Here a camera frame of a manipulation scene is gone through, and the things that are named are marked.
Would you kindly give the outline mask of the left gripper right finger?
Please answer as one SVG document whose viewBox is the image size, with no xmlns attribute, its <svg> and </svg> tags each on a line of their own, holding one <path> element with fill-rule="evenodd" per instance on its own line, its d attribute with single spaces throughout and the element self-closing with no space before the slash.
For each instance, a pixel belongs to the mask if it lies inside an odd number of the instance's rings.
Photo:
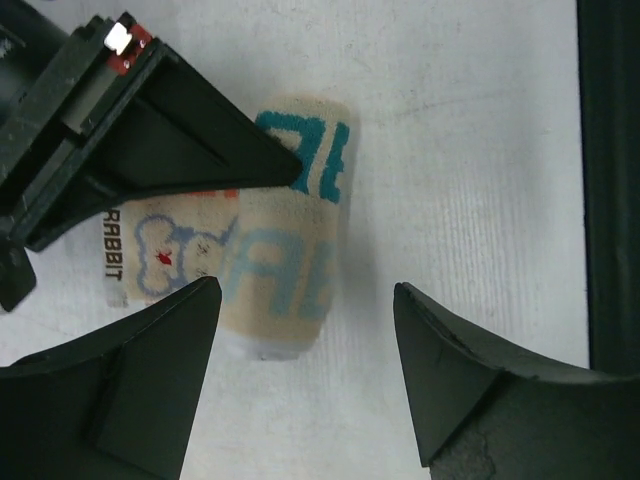
<svg viewBox="0 0 640 480">
<path fill-rule="evenodd" d="M 395 286 L 421 465 L 434 479 L 635 479 L 639 379 L 560 362 Z"/>
</svg>

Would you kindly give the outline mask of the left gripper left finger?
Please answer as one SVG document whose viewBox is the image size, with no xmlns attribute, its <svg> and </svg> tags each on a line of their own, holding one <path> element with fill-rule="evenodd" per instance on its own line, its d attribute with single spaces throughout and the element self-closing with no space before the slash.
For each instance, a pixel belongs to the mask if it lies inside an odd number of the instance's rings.
<svg viewBox="0 0 640 480">
<path fill-rule="evenodd" d="M 221 306 L 217 279 L 1 370 L 5 479 L 181 475 Z"/>
</svg>

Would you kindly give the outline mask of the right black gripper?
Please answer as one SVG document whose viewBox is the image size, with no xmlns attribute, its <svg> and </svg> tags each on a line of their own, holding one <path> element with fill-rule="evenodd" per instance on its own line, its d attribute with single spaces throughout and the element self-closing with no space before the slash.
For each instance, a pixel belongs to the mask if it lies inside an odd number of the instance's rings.
<svg viewBox="0 0 640 480">
<path fill-rule="evenodd" d="M 291 185 L 301 161 L 153 40 L 79 127 L 63 118 L 105 64 L 112 20 L 66 35 L 37 12 L 1 15 L 1 307 L 35 288 L 41 252 L 117 197 Z"/>
</svg>

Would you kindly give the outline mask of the white rabbit print towel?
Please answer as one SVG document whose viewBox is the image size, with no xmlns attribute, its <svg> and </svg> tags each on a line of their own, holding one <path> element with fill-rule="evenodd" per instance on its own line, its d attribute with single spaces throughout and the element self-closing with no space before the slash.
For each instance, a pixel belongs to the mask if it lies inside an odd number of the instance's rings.
<svg viewBox="0 0 640 480">
<path fill-rule="evenodd" d="M 256 124 L 303 169 L 286 187 L 133 200 L 103 217 L 108 305 L 152 304 L 203 276 L 222 289 L 220 341 L 237 356 L 294 360 L 331 308 L 352 114 L 308 95 L 270 99 Z"/>
</svg>

